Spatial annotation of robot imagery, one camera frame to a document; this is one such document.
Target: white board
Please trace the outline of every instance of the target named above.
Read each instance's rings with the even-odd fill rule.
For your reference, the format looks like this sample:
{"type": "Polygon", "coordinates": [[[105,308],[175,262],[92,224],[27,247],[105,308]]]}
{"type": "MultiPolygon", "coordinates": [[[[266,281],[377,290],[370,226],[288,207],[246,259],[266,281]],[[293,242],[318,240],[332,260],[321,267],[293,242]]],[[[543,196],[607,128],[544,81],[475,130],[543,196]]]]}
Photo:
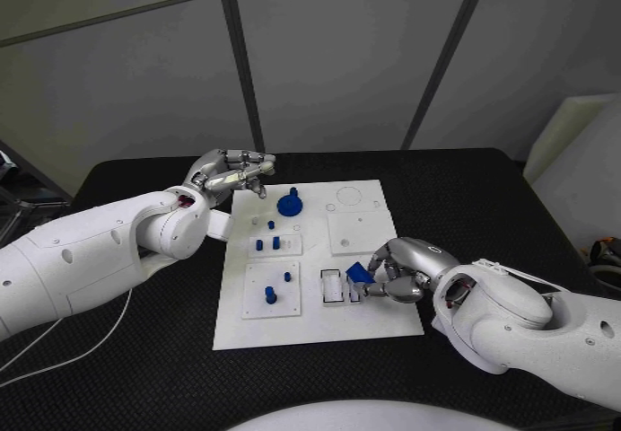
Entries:
{"type": "MultiPolygon", "coordinates": [[[[259,200],[246,190],[233,194],[234,227],[226,245],[213,350],[423,335],[414,304],[396,303],[388,298],[370,298],[360,303],[352,303],[348,299],[345,270],[355,261],[365,267],[373,252],[332,255],[329,234],[354,234],[355,238],[348,239],[350,244],[354,244],[360,230],[355,230],[358,226],[348,226],[345,232],[338,232],[337,224],[332,223],[329,232],[328,215],[334,217],[348,214],[355,221],[361,218],[361,222],[357,221],[360,226],[365,219],[373,221],[373,229],[365,225],[363,230],[361,243],[365,250],[374,251],[386,240],[397,236],[378,181],[279,184],[266,186],[266,191],[265,200],[259,200]],[[293,217],[283,217],[278,214],[275,204],[279,197],[288,194],[290,187],[298,189],[303,208],[293,217]],[[269,221],[275,223],[272,230],[267,227],[269,221]],[[270,254],[272,245],[267,240],[276,235],[299,235],[301,255],[254,257],[256,238],[265,239],[263,250],[270,254]],[[298,308],[298,315],[273,317],[270,313],[263,317],[242,319],[247,307],[256,305],[262,310],[269,310],[269,305],[263,305],[260,290],[254,291],[256,304],[244,302],[247,266],[266,263],[279,265],[286,262],[298,263],[299,307],[293,307],[298,308]],[[324,269],[339,271],[344,302],[338,306],[324,306],[324,269]]],[[[280,277],[280,272],[279,268],[275,269],[273,276],[280,277]]],[[[374,280],[386,281],[386,272],[381,269],[374,280]]]]}

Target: black table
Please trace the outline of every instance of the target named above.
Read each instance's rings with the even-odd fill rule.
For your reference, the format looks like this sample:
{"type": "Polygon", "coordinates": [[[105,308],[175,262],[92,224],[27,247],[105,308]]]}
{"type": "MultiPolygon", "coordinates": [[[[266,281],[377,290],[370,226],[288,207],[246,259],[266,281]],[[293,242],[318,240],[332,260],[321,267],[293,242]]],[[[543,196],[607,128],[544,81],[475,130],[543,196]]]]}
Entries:
{"type": "MultiPolygon", "coordinates": [[[[73,202],[79,211],[178,184],[194,157],[99,164],[73,202]]],[[[492,149],[279,154],[266,184],[378,179],[399,236],[422,238],[462,261],[499,261],[574,292],[599,294],[563,233],[505,155],[492,149]]],[[[220,209],[230,211],[230,201],[220,209]]],[[[430,297],[417,304],[422,337],[210,350],[224,243],[135,290],[123,321],[77,363],[0,390],[0,427],[223,429],[319,400],[406,400],[462,410],[514,427],[589,404],[534,375],[484,373],[430,328],[430,297]]],[[[90,348],[125,296],[66,319],[2,380],[90,348]]],[[[7,360],[41,333],[2,343],[7,360]]]]}

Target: white platform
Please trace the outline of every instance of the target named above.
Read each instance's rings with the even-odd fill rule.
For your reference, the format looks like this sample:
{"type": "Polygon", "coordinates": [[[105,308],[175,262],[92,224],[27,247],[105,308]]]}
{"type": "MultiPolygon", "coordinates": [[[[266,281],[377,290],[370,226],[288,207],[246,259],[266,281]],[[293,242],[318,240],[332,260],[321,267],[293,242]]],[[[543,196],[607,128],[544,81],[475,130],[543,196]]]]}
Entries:
{"type": "MultiPolygon", "coordinates": [[[[373,251],[397,236],[378,181],[280,184],[266,186],[266,190],[265,200],[249,191],[233,194],[234,227],[226,246],[213,349],[422,335],[414,304],[396,303],[387,298],[361,303],[351,303],[348,299],[345,270],[355,261],[365,267],[373,251]],[[303,209],[296,216],[283,217],[275,203],[290,187],[298,188],[303,209]],[[273,230],[267,228],[270,220],[273,230]],[[280,238],[299,235],[301,255],[270,255],[275,235],[280,238]],[[254,257],[257,237],[263,239],[263,257],[254,257]],[[250,265],[254,271],[254,268],[269,267],[254,267],[254,264],[266,263],[272,264],[273,274],[269,271],[249,273],[250,265]],[[293,264],[298,267],[290,268],[298,274],[290,272],[290,275],[298,279],[290,282],[298,282],[299,307],[289,305],[289,300],[295,303],[295,296],[290,297],[295,289],[290,282],[283,282],[282,268],[293,264]],[[322,269],[339,270],[344,303],[338,306],[324,306],[322,269]],[[256,291],[247,290],[247,281],[256,291]],[[283,295],[273,305],[263,300],[265,286],[272,286],[275,294],[283,295]]],[[[386,280],[381,269],[374,279],[386,280]]]]}

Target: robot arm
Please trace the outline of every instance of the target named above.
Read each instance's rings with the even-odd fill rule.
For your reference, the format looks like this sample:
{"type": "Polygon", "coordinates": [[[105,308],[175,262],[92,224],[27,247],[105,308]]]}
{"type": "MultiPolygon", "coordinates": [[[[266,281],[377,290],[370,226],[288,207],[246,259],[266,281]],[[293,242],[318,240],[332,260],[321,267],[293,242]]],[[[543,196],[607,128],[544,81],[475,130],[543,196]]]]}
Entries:
{"type": "Polygon", "coordinates": [[[390,281],[354,288],[364,296],[400,302],[412,302],[403,301],[404,286],[410,291],[429,288],[433,328],[472,365],[492,374],[508,368],[528,371],[566,394],[621,411],[618,301],[556,285],[560,292],[540,295],[509,272],[543,280],[484,259],[459,265],[445,251],[412,238],[396,238],[378,249],[371,274],[381,262],[390,281]]]}
{"type": "Polygon", "coordinates": [[[226,241],[233,220],[211,208],[231,189],[265,198],[256,177],[272,174],[273,161],[213,150],[182,186],[61,217],[10,243],[0,250],[0,340],[113,299],[187,259],[204,236],[226,241]]]}

